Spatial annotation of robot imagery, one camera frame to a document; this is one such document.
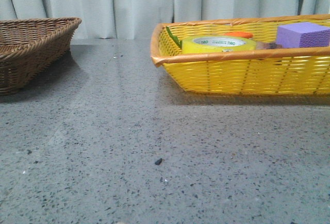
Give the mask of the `purple foam cube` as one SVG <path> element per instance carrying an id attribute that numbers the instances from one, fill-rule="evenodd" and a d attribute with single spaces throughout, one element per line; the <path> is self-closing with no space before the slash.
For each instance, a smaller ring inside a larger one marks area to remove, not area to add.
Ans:
<path id="1" fill-rule="evenodd" d="M 280 25 L 276 43 L 283 48 L 327 47 L 329 27 L 310 22 Z"/>

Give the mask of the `brown wicker basket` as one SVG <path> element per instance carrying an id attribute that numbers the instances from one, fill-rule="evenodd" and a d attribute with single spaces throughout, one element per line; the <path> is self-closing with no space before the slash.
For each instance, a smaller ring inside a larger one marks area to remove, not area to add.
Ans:
<path id="1" fill-rule="evenodd" d="M 70 50 L 80 18 L 1 21 L 1 95 L 18 92 Z"/>

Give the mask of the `brown crumpled toy piece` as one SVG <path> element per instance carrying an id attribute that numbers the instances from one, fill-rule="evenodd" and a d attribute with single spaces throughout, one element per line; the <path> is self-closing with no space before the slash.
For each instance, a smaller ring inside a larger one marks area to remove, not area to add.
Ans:
<path id="1" fill-rule="evenodd" d="M 280 48 L 282 48 L 282 45 L 277 44 L 276 42 L 256 42 L 256 50 Z"/>

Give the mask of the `yellow woven plastic basket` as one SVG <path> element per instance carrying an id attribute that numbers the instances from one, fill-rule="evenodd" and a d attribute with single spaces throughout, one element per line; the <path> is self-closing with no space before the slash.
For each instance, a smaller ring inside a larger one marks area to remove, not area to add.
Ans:
<path id="1" fill-rule="evenodd" d="M 185 91 L 220 95 L 327 95 L 329 48 L 288 48 L 183 54 L 173 37 L 246 31 L 274 42 L 280 25 L 329 26 L 328 14 L 160 23 L 151 37 L 151 58 Z"/>

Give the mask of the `small black debris chip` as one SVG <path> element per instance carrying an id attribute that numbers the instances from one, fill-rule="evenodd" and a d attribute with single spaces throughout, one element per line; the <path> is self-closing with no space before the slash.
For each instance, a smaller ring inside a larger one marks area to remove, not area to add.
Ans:
<path id="1" fill-rule="evenodd" d="M 161 163 L 162 163 L 162 161 L 163 161 L 163 159 L 162 158 L 160 158 L 160 159 L 158 159 L 157 161 L 155 161 L 155 165 L 160 165 Z"/>

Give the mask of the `yellow packing tape roll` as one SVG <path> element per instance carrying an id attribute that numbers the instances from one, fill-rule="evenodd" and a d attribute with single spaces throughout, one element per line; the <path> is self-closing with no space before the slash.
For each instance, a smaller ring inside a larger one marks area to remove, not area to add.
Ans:
<path id="1" fill-rule="evenodd" d="M 231 36 L 195 36 L 182 40 L 183 54 L 220 53 L 231 51 L 255 50 L 256 42 L 252 39 Z"/>

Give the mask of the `orange toy carrot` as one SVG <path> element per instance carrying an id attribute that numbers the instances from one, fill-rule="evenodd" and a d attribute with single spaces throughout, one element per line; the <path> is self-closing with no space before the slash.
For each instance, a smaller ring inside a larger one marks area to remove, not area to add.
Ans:
<path id="1" fill-rule="evenodd" d="M 174 36 L 172 34 L 172 30 L 169 27 L 166 27 L 167 33 L 169 34 L 170 38 L 179 46 L 182 48 L 182 40 L 180 40 L 177 36 Z M 224 35 L 212 35 L 212 36 L 231 36 L 231 37 L 242 37 L 246 39 L 252 39 L 253 35 L 249 32 L 240 32 L 240 31 L 234 31 L 225 33 Z"/>

